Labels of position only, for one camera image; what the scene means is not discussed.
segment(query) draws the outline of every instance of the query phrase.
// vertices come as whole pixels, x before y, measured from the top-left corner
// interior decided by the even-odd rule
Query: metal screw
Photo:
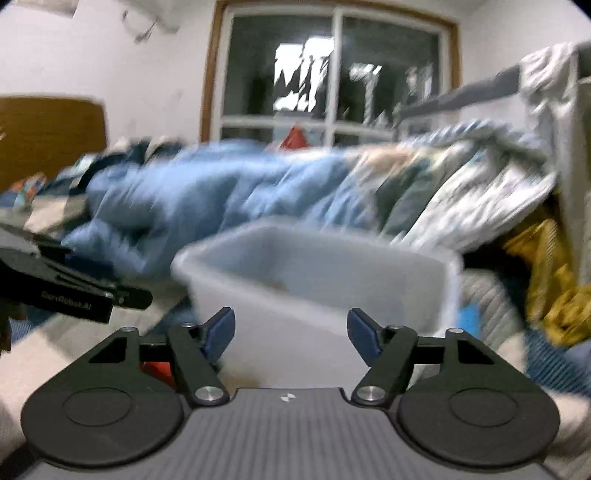
[[[201,401],[214,402],[223,397],[223,390],[219,387],[201,387],[195,391],[195,396]]]
[[[377,402],[384,399],[386,392],[383,388],[370,385],[369,387],[361,387],[357,390],[357,396],[365,401]]]

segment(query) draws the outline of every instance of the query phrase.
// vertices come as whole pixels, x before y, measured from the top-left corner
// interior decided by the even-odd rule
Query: logo
[[[41,297],[50,301],[58,301],[59,303],[63,303],[64,305],[68,305],[70,307],[76,307],[78,309],[90,310],[92,308],[92,305],[90,305],[90,303],[88,303],[87,301],[75,301],[69,299],[68,297],[64,297],[63,295],[60,295],[58,297],[56,295],[47,293],[46,291],[41,292]]]
[[[295,400],[296,396],[293,393],[284,393],[279,398],[284,402],[289,403],[291,400]]]

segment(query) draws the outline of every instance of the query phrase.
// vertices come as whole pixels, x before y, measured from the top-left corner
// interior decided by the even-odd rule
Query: translucent plastic container
[[[347,337],[358,307],[378,323],[444,336],[455,326],[461,262],[369,234],[260,221],[189,245],[173,262],[202,321],[236,312],[222,378],[270,388],[343,387],[367,371]]]

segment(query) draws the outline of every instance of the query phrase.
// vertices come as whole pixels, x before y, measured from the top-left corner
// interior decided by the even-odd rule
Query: blue comforter
[[[182,247],[262,217],[354,228],[373,221],[339,152],[291,163],[250,142],[200,146],[170,163],[113,166],[86,193],[92,221],[63,245],[128,277],[166,275]]]

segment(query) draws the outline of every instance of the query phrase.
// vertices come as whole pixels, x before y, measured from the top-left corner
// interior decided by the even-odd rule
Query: wooden headboard
[[[0,96],[0,192],[37,172],[51,179],[82,154],[105,148],[102,105],[86,99]]]

